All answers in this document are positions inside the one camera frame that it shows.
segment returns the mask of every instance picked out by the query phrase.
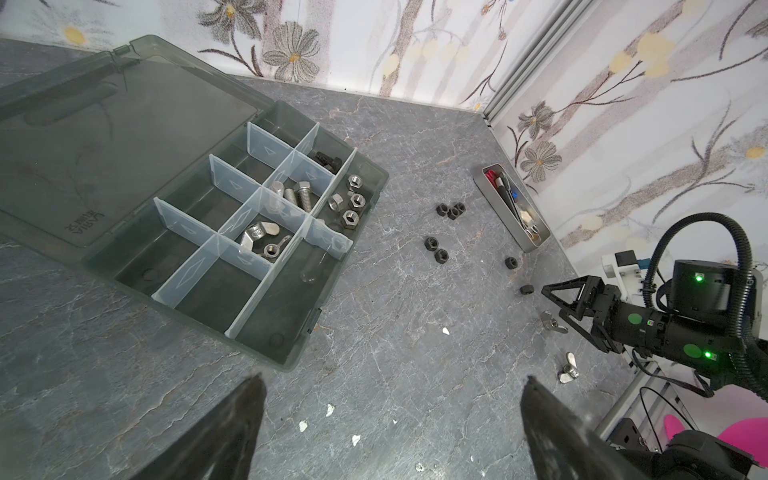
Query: bolt thread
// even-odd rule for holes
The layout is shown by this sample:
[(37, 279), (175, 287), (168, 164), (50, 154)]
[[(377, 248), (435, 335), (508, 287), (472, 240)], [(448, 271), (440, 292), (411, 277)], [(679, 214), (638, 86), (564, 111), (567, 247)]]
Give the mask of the bolt thread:
[(299, 201), (296, 199), (296, 192), (293, 191), (293, 188), (285, 189), (283, 192), (283, 197), (297, 207), (299, 206)]
[(299, 189), (299, 197), (301, 198), (301, 207), (304, 209), (305, 212), (309, 213), (312, 211), (312, 198), (310, 197), (310, 189), (309, 188), (300, 188)]

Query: yellow flower center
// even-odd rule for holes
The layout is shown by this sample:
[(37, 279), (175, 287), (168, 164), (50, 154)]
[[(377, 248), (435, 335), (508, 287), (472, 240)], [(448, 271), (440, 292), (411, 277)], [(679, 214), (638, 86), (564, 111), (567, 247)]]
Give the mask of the yellow flower center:
[(75, 45), (83, 45), (85, 43), (85, 35), (83, 35), (83, 32), (75, 27), (65, 28), (64, 36), (67, 38), (67, 40), (74, 43)]
[(758, 158), (765, 155), (765, 153), (766, 149), (763, 147), (752, 147), (746, 151), (746, 157), (750, 160), (757, 160)]

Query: black hex nut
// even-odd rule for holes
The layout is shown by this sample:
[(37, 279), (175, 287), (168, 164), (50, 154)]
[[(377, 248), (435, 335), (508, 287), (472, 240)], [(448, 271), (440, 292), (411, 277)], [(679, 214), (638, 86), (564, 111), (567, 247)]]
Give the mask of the black hex nut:
[(437, 263), (445, 263), (448, 261), (448, 252), (443, 250), (442, 248), (440, 250), (437, 250), (435, 252), (435, 260), (437, 260)]
[(424, 240), (424, 247), (427, 247), (427, 250), (430, 252), (437, 250), (438, 245), (440, 245), (440, 243), (438, 243), (437, 239), (434, 237), (427, 237), (427, 239)]

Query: green circle sticker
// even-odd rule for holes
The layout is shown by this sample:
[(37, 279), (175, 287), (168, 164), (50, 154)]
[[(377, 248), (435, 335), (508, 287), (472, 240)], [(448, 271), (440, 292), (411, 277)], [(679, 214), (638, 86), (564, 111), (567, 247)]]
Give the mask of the green circle sticker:
[(692, 359), (701, 357), (701, 349), (693, 343), (688, 343), (686, 346), (684, 346), (683, 351)]

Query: wall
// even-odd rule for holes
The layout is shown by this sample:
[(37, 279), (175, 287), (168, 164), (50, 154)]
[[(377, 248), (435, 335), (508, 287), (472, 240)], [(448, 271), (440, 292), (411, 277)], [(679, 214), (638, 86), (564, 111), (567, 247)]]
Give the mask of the wall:
[(0, 35), (159, 35), (222, 71), (482, 109), (564, 0), (0, 0)]
[[(649, 257), (672, 223), (716, 211), (768, 280), (767, 52), (768, 0), (603, 0), (495, 120), (580, 274), (606, 253)], [(672, 240), (665, 276), (679, 258), (736, 251), (700, 223)]]

